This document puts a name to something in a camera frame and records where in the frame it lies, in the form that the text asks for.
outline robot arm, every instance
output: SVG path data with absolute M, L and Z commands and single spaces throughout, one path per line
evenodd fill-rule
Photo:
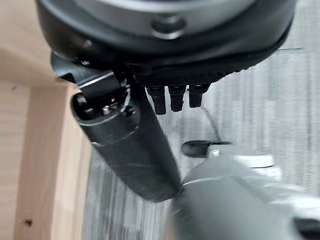
M 204 145 L 209 160 L 181 181 L 145 91 L 158 115 L 167 111 L 166 86 L 173 112 L 187 86 L 189 106 L 200 107 L 211 83 L 283 44 L 296 0 L 36 2 L 57 77 L 81 90 L 71 100 L 76 121 L 136 194 L 174 198 L 176 239 L 319 239 L 319 201 L 234 161 L 233 145 L 220 156 Z M 307 211 L 301 200 L 316 204 Z

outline small hole in wood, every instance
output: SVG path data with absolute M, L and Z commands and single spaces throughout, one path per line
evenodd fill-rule
M 24 225 L 26 225 L 28 228 L 30 228 L 32 226 L 32 219 L 25 220 Z

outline screw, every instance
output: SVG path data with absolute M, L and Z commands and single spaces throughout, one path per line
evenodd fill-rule
M 108 114 L 111 113 L 111 109 L 110 109 L 109 106 L 104 106 L 104 107 L 102 108 L 102 112 L 103 112 L 103 115 L 108 115 Z

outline black cable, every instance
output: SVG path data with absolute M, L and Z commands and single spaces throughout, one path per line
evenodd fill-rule
M 204 111 L 206 117 L 208 118 L 209 123 L 210 123 L 210 125 L 211 125 L 211 128 L 212 128 L 212 130 L 213 130 L 214 133 L 215 133 L 215 136 L 216 136 L 217 141 L 218 141 L 219 143 L 221 143 L 221 142 L 222 142 L 221 136 L 220 136 L 220 134 L 219 134 L 219 130 L 218 130 L 218 127 L 217 127 L 214 119 L 211 117 L 208 109 L 206 109 L 204 106 L 201 106 L 201 109 Z

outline light wood surface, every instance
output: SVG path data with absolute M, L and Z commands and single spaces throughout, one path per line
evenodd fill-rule
M 35 0 L 0 1 L 1 80 L 53 84 L 50 48 L 38 22 Z
M 0 240 L 80 240 L 91 147 L 75 90 L 55 79 L 35 0 L 0 1 L 0 22 Z
M 14 237 L 30 88 L 0 81 L 0 239 Z
M 33 87 L 15 219 L 16 240 L 75 239 L 90 146 L 72 119 L 70 87 Z

